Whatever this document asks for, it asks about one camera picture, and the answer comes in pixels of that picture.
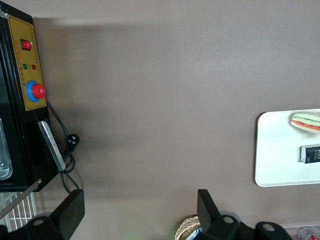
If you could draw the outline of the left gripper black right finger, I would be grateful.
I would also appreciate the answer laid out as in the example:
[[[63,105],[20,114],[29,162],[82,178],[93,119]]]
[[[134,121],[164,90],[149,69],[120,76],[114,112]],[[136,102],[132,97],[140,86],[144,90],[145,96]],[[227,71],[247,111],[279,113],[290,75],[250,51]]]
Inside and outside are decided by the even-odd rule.
[[[221,214],[207,189],[197,192],[197,216],[202,232],[198,240],[237,240],[240,223],[230,214]]]

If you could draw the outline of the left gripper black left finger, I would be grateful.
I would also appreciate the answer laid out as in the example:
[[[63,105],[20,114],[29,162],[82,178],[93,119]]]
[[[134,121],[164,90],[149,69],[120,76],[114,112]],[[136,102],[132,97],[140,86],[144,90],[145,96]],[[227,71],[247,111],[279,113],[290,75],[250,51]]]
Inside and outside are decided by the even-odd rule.
[[[49,215],[40,215],[25,228],[28,240],[69,240],[85,216],[82,189],[73,190]]]

